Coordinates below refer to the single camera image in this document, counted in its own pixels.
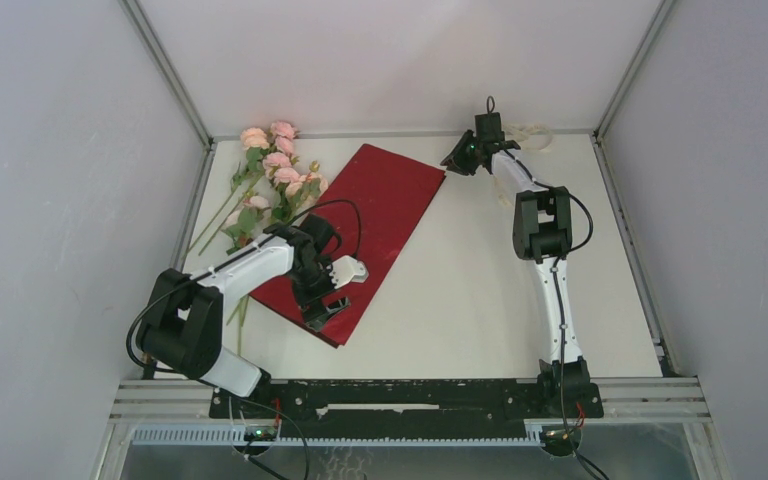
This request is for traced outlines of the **red wrapping paper sheet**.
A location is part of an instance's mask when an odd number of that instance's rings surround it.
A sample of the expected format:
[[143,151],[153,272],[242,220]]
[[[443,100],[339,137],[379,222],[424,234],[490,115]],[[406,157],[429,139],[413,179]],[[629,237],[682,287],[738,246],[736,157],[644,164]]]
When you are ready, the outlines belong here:
[[445,174],[433,166],[364,144],[321,197],[314,214],[342,238],[328,249],[336,257],[356,252],[367,270],[363,283],[351,283],[325,298],[346,297],[350,305],[314,335],[337,348],[347,343],[377,291],[440,189]]

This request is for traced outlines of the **pink fake flower stem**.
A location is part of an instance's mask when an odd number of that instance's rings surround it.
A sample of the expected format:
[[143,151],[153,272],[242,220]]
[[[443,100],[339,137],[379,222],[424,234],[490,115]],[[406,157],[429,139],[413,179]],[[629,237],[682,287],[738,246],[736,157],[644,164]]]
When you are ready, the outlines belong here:
[[328,180],[317,167],[302,173],[291,158],[282,154],[268,155],[262,165],[262,178],[247,193],[267,198],[271,206],[258,224],[256,237],[272,224],[292,223],[299,212],[313,206],[328,188]]
[[262,160],[272,152],[271,140],[268,130],[250,127],[237,140],[217,146],[187,254],[209,244],[227,215],[262,178]]
[[296,127],[283,120],[276,120],[266,128],[250,127],[241,132],[242,160],[229,180],[229,194],[192,242],[199,255],[221,234],[231,240],[232,252],[255,237],[267,212],[273,208],[265,188],[278,189],[278,172],[297,162],[296,136]]
[[265,212],[270,208],[269,200],[263,196],[244,196],[220,227],[220,231],[232,241],[232,246],[226,250],[227,255],[241,250],[256,237],[258,224],[263,221]]

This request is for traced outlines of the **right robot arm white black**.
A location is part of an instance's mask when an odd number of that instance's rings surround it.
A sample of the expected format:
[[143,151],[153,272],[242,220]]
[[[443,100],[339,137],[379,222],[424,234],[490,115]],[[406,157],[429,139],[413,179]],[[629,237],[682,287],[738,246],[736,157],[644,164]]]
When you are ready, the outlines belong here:
[[536,178],[515,154],[520,144],[507,136],[489,96],[485,112],[475,116],[475,127],[466,131],[443,159],[446,170],[473,176],[485,169],[496,181],[513,208],[512,246],[526,263],[537,286],[548,352],[540,360],[538,402],[551,416],[577,412],[586,401],[591,378],[575,330],[568,289],[568,260],[593,236],[594,222],[588,210],[585,239],[574,243],[572,206],[583,203],[564,186],[551,186]]

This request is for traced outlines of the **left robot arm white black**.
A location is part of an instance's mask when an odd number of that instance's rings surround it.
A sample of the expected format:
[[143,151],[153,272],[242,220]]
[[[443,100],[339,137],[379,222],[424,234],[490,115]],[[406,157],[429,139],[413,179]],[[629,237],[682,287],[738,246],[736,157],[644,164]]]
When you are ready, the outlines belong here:
[[265,414],[273,394],[269,374],[224,347],[227,309],[269,281],[286,277],[304,326],[321,330],[351,302],[325,300],[369,271],[356,253],[333,258],[326,250],[342,239],[332,225],[308,208],[287,223],[268,226],[241,250],[216,266],[195,273],[174,268],[155,281],[147,305],[126,335],[126,353],[137,366],[147,354],[164,373],[182,375],[234,395],[250,417]]

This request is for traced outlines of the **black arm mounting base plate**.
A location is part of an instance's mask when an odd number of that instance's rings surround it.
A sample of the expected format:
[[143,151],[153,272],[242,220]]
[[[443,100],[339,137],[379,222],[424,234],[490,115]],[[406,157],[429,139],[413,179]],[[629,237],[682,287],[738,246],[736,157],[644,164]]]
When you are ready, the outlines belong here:
[[566,422],[604,415],[596,385],[549,395],[533,381],[272,381],[242,401],[213,394],[212,419],[280,426],[286,438],[312,440],[522,439],[529,420]]

